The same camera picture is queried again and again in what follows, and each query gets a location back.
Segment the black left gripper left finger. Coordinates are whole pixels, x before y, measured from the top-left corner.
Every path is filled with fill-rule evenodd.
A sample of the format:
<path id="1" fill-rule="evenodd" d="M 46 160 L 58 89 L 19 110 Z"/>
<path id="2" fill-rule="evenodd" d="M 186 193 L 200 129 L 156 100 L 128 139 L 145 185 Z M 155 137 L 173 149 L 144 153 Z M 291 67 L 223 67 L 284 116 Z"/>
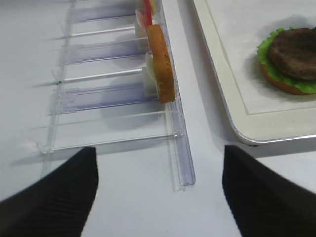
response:
<path id="1" fill-rule="evenodd" d="M 79 237 L 98 189 L 97 152 L 86 147 L 0 203 L 2 237 Z"/>

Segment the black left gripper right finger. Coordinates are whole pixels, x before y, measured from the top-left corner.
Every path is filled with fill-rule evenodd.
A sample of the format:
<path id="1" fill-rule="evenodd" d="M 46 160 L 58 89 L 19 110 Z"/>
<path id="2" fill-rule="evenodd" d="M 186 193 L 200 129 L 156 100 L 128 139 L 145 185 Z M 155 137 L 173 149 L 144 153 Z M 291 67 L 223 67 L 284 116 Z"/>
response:
<path id="1" fill-rule="evenodd" d="M 243 237 L 314 237 L 316 195 L 237 146 L 224 149 L 222 186 Z"/>

